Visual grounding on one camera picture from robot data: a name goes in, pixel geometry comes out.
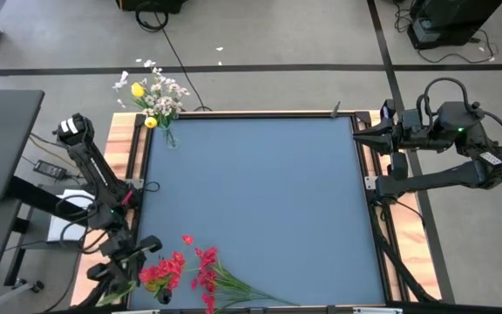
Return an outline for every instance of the red tulip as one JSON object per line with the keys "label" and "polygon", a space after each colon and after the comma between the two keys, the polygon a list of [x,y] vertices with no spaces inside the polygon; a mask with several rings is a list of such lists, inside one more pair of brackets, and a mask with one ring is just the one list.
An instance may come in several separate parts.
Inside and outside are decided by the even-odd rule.
{"label": "red tulip", "polygon": [[193,244],[193,237],[192,236],[190,236],[190,235],[182,235],[181,238],[183,239],[183,241],[185,241],[185,243],[187,245]]}

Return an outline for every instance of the white flower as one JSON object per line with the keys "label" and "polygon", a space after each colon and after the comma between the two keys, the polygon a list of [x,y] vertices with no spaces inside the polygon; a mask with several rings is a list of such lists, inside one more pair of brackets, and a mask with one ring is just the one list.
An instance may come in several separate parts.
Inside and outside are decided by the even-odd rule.
{"label": "white flower", "polygon": [[186,96],[188,96],[188,95],[189,95],[189,91],[188,91],[185,87],[180,88],[180,89],[177,91],[177,93],[178,93],[178,96],[180,96],[180,97],[181,97],[181,96],[183,96],[183,95],[186,95]]}
{"label": "white flower", "polygon": [[173,103],[173,99],[169,96],[164,96],[159,99],[159,102],[164,106],[170,106]]}
{"label": "white flower", "polygon": [[161,89],[162,89],[162,85],[160,85],[159,83],[156,83],[156,84],[150,86],[150,91],[151,92],[156,92],[156,91],[159,91]]}
{"label": "white flower", "polygon": [[145,96],[145,102],[150,105],[151,103],[154,104],[154,97],[152,95],[147,95]]}
{"label": "white flower", "polygon": [[180,89],[180,86],[173,83],[173,84],[170,84],[168,87],[167,87],[167,90],[168,92],[177,92],[178,90]]}
{"label": "white flower", "polygon": [[143,114],[145,114],[147,117],[152,117],[154,115],[154,109],[152,108],[144,109]]}
{"label": "white flower", "polygon": [[129,73],[127,71],[121,72],[121,78],[119,79],[119,82],[115,83],[112,88],[116,91],[119,92],[119,88],[127,85],[127,76]]}
{"label": "white flower", "polygon": [[147,60],[147,61],[143,64],[143,66],[144,66],[144,67],[151,67],[151,66],[153,66],[153,65],[156,65],[156,62],[153,62],[152,60]]}
{"label": "white flower", "polygon": [[123,81],[123,82],[117,82],[115,83],[112,88],[116,91],[116,92],[119,92],[119,88],[125,86],[127,84],[127,81]]}
{"label": "white flower", "polygon": [[128,75],[129,75],[129,72],[127,72],[127,71],[121,72],[121,79],[119,80],[119,82],[124,82],[124,81],[126,82]]}
{"label": "white flower", "polygon": [[168,107],[167,109],[163,109],[162,110],[162,114],[164,116],[166,116],[166,117],[169,116],[171,113],[172,113],[172,108],[171,107]]}

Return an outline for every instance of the floor line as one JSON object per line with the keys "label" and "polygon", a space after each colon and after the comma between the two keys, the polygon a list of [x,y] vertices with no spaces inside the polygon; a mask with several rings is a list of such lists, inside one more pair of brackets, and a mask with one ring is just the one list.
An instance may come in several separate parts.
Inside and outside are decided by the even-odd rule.
{"label": "floor line", "polygon": [[[180,66],[162,66],[164,73],[182,73]],[[382,72],[383,65],[333,65],[333,64],[302,64],[302,65],[189,65],[185,66],[189,73],[218,72],[295,72],[295,71],[355,71]],[[52,69],[0,69],[0,76],[17,75],[101,75],[118,74],[128,71],[133,74],[150,72],[145,67],[99,67],[99,68],[52,68]]]}

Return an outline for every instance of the table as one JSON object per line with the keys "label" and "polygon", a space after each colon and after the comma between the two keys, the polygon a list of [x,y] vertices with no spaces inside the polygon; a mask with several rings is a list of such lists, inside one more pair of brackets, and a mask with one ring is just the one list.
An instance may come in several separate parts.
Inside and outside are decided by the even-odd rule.
{"label": "table", "polygon": [[[351,127],[378,123],[377,115],[342,112],[337,119],[330,119],[330,112],[183,113],[174,125],[174,134],[181,145],[175,150],[168,150],[158,130],[149,133],[144,127],[138,129],[135,126],[140,124],[140,116],[137,119],[135,113],[116,113],[105,158],[118,177],[146,177],[147,182],[159,181],[162,189],[156,194],[145,194],[141,215],[133,217],[132,225],[138,230],[139,237],[150,233],[158,236],[165,244],[161,253],[169,254],[172,249],[180,249],[180,234],[194,232],[200,235],[200,239],[194,235],[198,238],[197,242],[218,245],[222,252],[226,252],[225,256],[220,254],[221,258],[226,258],[230,269],[237,270],[242,278],[261,285],[267,283],[269,276],[278,276],[277,281],[268,283],[277,290],[272,291],[273,294],[301,298],[296,302],[304,305],[383,304],[386,299],[403,300],[411,295],[401,287],[403,283],[397,279],[389,260],[379,256],[373,248],[365,210],[362,174],[375,175],[385,169],[389,161],[373,159],[370,150],[363,147],[366,162],[358,165],[361,154],[358,154],[350,136]],[[365,123],[358,122],[358,117]],[[315,136],[319,132],[323,134],[321,139]],[[264,147],[268,147],[271,153],[276,151],[276,154],[262,153]],[[189,154],[188,149],[195,151]],[[316,150],[332,154],[316,154]],[[250,156],[252,162],[240,161]],[[311,160],[316,167],[305,166]],[[222,168],[230,171],[219,174]],[[276,173],[284,173],[285,177],[271,176]],[[268,200],[265,202],[272,205],[265,206],[261,200]],[[415,195],[406,195],[400,201],[417,209]],[[344,211],[343,204],[354,209]],[[193,211],[196,208],[214,208],[215,211],[212,214],[204,210]],[[234,213],[233,208],[241,210]],[[292,221],[294,227],[299,228],[281,226],[293,214],[288,208],[295,208],[295,212],[300,213]],[[308,209],[313,208],[329,219],[312,215]],[[404,263],[414,277],[431,295],[439,298],[438,280],[419,217],[399,206],[392,206],[391,213],[387,222],[379,221],[383,231],[389,238],[394,238]],[[271,217],[267,221],[255,214]],[[230,223],[218,223],[220,218],[226,218]],[[240,225],[236,228],[234,222],[237,220]],[[214,228],[205,233],[199,222],[215,223]],[[245,237],[234,240],[233,236],[229,239],[222,236],[225,232],[234,234],[241,230],[245,231]],[[323,240],[323,233],[330,235],[326,243],[316,245]],[[272,238],[277,239],[277,245],[268,244],[267,240]],[[262,247],[256,245],[258,242],[263,244]],[[242,247],[248,249],[248,259],[236,261],[236,254],[247,254],[241,250]],[[299,291],[289,287],[291,285],[284,284],[292,280],[296,283],[295,272],[303,264],[294,263],[284,270],[272,261],[251,257],[260,254],[261,250],[271,256],[276,255],[285,266],[291,261],[290,253],[295,255],[310,251],[338,256],[337,261],[324,261],[323,264],[327,270],[336,271],[337,276],[330,278],[328,272],[323,272],[320,277],[329,289],[303,299],[308,296],[300,295]],[[156,257],[149,256],[149,262],[153,259]],[[84,299],[94,285],[85,279],[85,271],[82,270],[102,261],[99,255],[81,256],[72,304]],[[347,263],[349,267],[338,268],[340,263]],[[256,276],[257,272],[253,269],[257,270],[257,264],[269,269],[266,276]],[[354,293],[358,290],[358,283],[364,283],[364,293]],[[187,287],[188,283],[182,283],[176,293],[189,296],[189,291],[181,290],[184,286]],[[130,309],[165,308],[149,297],[148,292],[134,291],[129,300]],[[187,298],[184,297],[183,308],[202,306],[199,300]],[[169,305],[170,308],[180,307],[174,301]]]}
{"label": "table", "polygon": [[[0,250],[5,248],[11,231],[25,233],[28,228],[26,220],[17,218],[22,202],[52,212],[59,201],[55,195],[14,176],[43,97],[42,91],[0,90]],[[82,210],[68,203],[65,206],[69,214]]]}

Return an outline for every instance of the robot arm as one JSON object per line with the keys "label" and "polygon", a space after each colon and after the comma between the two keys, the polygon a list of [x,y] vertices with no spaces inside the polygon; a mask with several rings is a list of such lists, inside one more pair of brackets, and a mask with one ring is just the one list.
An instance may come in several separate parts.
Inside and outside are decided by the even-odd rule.
{"label": "robot arm", "polygon": [[[421,100],[425,100],[425,111],[430,116],[428,126],[422,123]],[[395,200],[406,192],[456,185],[490,189],[502,182],[502,146],[487,137],[481,120],[489,115],[501,126],[502,121],[481,110],[478,103],[470,106],[466,102],[445,102],[433,113],[425,94],[418,99],[417,108],[400,113],[395,124],[396,111],[392,100],[387,100],[381,109],[381,123],[354,134],[356,141],[380,154],[390,155],[389,175],[376,178],[375,197],[378,200]],[[400,149],[442,153],[452,145],[458,154],[471,161],[439,173],[408,178],[408,163]]]}
{"label": "robot arm", "polygon": [[65,145],[67,153],[88,182],[87,192],[110,208],[139,207],[140,193],[116,177],[94,145],[94,128],[89,119],[76,113],[59,124],[56,134],[58,142]]}
{"label": "robot arm", "polygon": [[88,278],[98,281],[98,286],[79,305],[93,306],[106,291],[125,291],[131,281],[139,284],[138,274],[146,260],[145,252],[161,249],[162,243],[153,235],[142,239],[139,245],[135,242],[126,213],[128,209],[139,211],[142,188],[116,177],[94,145],[91,121],[76,113],[62,121],[55,134],[88,182],[84,189],[94,195],[94,203],[88,208],[88,226],[102,229],[107,235],[98,250],[108,256],[110,262],[88,269]]}

